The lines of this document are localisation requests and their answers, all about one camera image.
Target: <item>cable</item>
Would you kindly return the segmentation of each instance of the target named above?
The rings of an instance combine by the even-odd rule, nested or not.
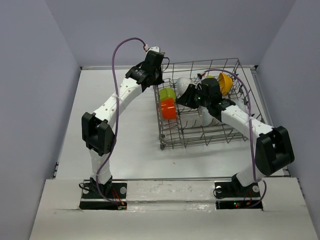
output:
[[[247,194],[244,195],[244,199],[240,202],[240,205],[246,200]]]
[[[250,201],[247,203],[248,206],[252,203],[252,194],[250,190],[249,190],[249,194],[250,194]]]
[[[120,115],[120,111],[119,111],[119,90],[118,90],[118,83],[117,83],[117,78],[116,78],[116,71],[115,71],[115,57],[116,57],[116,53],[118,51],[118,49],[121,47],[121,45],[125,44],[126,42],[129,42],[129,41],[132,41],[132,40],[138,40],[140,41],[142,44],[143,44],[143,49],[146,51],[145,49],[145,46],[146,46],[146,43],[138,38],[138,37],[131,37],[131,38],[128,38],[122,42],[120,42],[116,48],[114,49],[113,51],[113,55],[112,55],[112,63],[111,63],[111,68],[112,68],[112,75],[113,75],[113,81],[114,81],[114,87],[115,87],[115,94],[117,96],[116,98],[116,110],[115,110],[115,131],[114,131],[114,139],[113,139],[113,143],[112,143],[112,146],[111,146],[111,150],[110,150],[110,153],[109,155],[106,157],[106,160],[103,162],[103,164],[99,167],[98,171],[96,172],[96,177],[95,177],[95,182],[96,182],[96,188],[100,194],[100,196],[102,198],[104,198],[105,200],[108,200],[109,202],[111,203],[114,203],[114,204],[118,204],[116,201],[112,201],[111,199],[107,198],[106,196],[104,196],[104,194],[101,192],[100,190],[100,187],[99,187],[99,174],[100,174],[100,171],[101,169],[106,165],[106,163],[109,161],[110,159],[110,156],[112,155],[114,149],[115,149],[115,145],[116,145],[116,142],[117,142],[117,136],[118,136],[118,124],[119,124],[119,115]]]
[[[83,182],[79,183],[79,188],[81,188],[82,190],[88,191],[88,192],[92,192],[92,190],[90,190],[90,188],[85,187],[85,184]]]
[[[118,195],[117,191],[116,191],[115,189],[113,189],[113,191],[114,191],[114,193],[115,193],[116,197],[117,197],[117,198],[119,199],[119,201],[121,202],[121,204],[122,204],[122,205],[125,205],[125,203],[120,199],[120,197],[119,197],[119,195]]]
[[[112,193],[113,199],[114,199],[114,200],[116,200],[116,196],[115,196],[114,192],[113,192],[113,191],[111,191],[111,193]]]
[[[215,188],[215,189],[213,190],[213,196],[214,196],[216,199],[219,199],[219,200],[224,199],[224,197],[217,197],[217,195],[215,194],[216,192],[217,192],[217,189]]]
[[[169,67],[169,64],[170,64],[170,58],[168,58],[167,56],[164,57],[164,59],[168,59],[168,64],[165,68],[165,70],[167,70],[167,68]]]
[[[249,97],[249,91],[245,85],[245,83],[233,72],[230,72],[228,70],[224,70],[224,69],[218,69],[218,68],[213,68],[213,69],[209,69],[204,71],[205,73],[208,73],[210,71],[219,71],[219,72],[225,72],[228,74],[231,74],[233,77],[235,77],[243,86],[245,93],[248,97],[248,115],[249,115],[249,138],[250,138],[250,150],[251,150],[251,162],[252,162],[252,172],[253,172],[253,180],[257,183],[257,178],[256,178],[256,159],[255,159],[255,153],[254,153],[254,139],[253,139],[253,131],[252,131],[252,113],[251,113],[251,101],[250,101],[250,97]],[[260,200],[258,202],[256,202],[255,204],[251,205],[250,208],[258,205],[262,199],[265,197],[266,192],[267,192],[267,183],[262,180],[264,183],[264,192],[262,194],[262,197],[260,198]]]

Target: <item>yellow object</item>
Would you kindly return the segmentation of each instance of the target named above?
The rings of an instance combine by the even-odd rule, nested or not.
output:
[[[176,93],[175,93],[175,90],[173,90],[172,88],[170,87],[166,87],[164,89],[161,89],[159,91],[159,95],[160,95],[160,102],[161,101],[164,101],[164,100],[167,100],[169,98],[173,98],[173,101],[175,102],[176,101]]]
[[[219,85],[222,95],[227,95],[233,85],[232,78],[224,73],[219,74]]]

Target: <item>white wall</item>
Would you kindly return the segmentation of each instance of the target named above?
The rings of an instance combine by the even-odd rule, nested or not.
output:
[[[258,67],[275,125],[289,131],[313,224],[320,236],[320,1],[297,0]]]
[[[295,0],[46,0],[81,66],[111,65],[130,37],[160,46],[171,62],[239,58],[260,63]],[[117,65],[144,57],[124,45]]]
[[[0,239],[28,240],[79,66],[44,0],[0,1]]]

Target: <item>dish rack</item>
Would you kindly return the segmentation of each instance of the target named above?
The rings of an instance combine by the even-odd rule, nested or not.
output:
[[[248,82],[245,71],[240,64],[238,58],[225,58],[225,59],[212,59],[212,60],[200,60],[190,62],[179,62],[163,64],[162,78],[164,83],[154,86],[154,97],[156,104],[156,113],[159,130],[160,149],[171,147],[184,147],[192,145],[209,145],[211,143],[220,143],[226,141],[230,143],[233,140],[246,141],[247,138],[243,136],[233,127],[219,122],[217,119],[213,119],[209,125],[202,126],[201,112],[199,109],[191,109],[182,105],[175,105],[176,116],[174,120],[164,119],[161,111],[161,102],[159,91],[164,88],[172,88],[179,98],[176,82],[180,77],[188,77],[195,84],[199,82],[197,74],[202,74],[205,70],[210,69],[223,69],[228,70],[234,74],[237,74],[239,78],[244,81],[246,85],[249,97],[251,100],[251,112],[254,118],[261,122],[265,122],[257,104],[256,98],[253,95],[253,91]],[[219,78],[218,71],[208,72],[206,76],[213,76],[216,79]],[[229,75],[233,80],[233,85],[227,95],[224,98],[229,98],[232,101],[238,101],[243,103],[243,106],[248,104],[248,96],[245,93],[241,83],[235,79],[232,75]]]

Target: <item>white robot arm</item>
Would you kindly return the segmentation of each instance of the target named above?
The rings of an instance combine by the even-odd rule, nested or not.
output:
[[[164,55],[160,53],[159,47],[151,47],[146,52],[145,60],[133,66],[125,75],[119,86],[118,96],[114,93],[101,107],[92,114],[86,112],[81,119],[82,139],[89,148],[92,164],[92,174],[90,181],[96,184],[96,177],[103,194],[107,194],[111,188],[112,175],[110,172],[110,162],[107,157],[114,145],[115,135],[112,128],[116,122],[117,98],[119,99],[118,114],[138,97],[146,88],[152,85],[161,84],[162,71],[161,64]]]
[[[251,118],[255,171],[253,165],[249,164],[232,177],[226,191],[244,191],[251,184],[270,176],[295,159],[288,131],[282,126],[274,128],[249,117],[233,101],[222,98],[220,85],[215,78],[203,79],[197,85],[189,84],[181,97],[176,99],[176,103],[192,109],[205,107],[210,115],[235,128],[248,139]]]

